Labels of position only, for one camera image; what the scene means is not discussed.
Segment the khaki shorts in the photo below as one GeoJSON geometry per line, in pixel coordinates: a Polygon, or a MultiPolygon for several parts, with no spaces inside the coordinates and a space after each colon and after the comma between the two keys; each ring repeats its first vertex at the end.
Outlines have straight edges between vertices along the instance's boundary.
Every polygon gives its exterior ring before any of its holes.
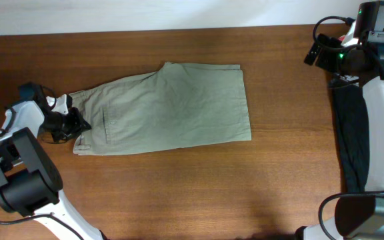
{"type": "Polygon", "coordinates": [[[252,138],[239,65],[166,62],[71,94],[91,129],[76,155],[132,155],[252,138]]]}

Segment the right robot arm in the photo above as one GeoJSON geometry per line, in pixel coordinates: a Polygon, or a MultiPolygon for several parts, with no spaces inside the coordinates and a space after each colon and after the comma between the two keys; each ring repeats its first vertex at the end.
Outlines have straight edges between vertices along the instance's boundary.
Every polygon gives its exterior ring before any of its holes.
{"type": "Polygon", "coordinates": [[[296,239],[384,239],[384,1],[360,4],[342,37],[312,33],[304,62],[332,74],[337,146],[349,191],[296,239]]]}

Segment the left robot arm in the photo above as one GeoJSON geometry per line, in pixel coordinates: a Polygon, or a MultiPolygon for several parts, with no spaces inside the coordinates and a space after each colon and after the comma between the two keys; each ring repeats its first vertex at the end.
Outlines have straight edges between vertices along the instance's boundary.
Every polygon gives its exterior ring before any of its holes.
{"type": "Polygon", "coordinates": [[[56,131],[58,139],[89,130],[78,110],[68,103],[52,110],[23,101],[8,108],[5,116],[0,130],[0,206],[22,215],[7,224],[37,221],[58,239],[105,239],[69,202],[60,173],[37,140],[42,125],[56,131]]]}

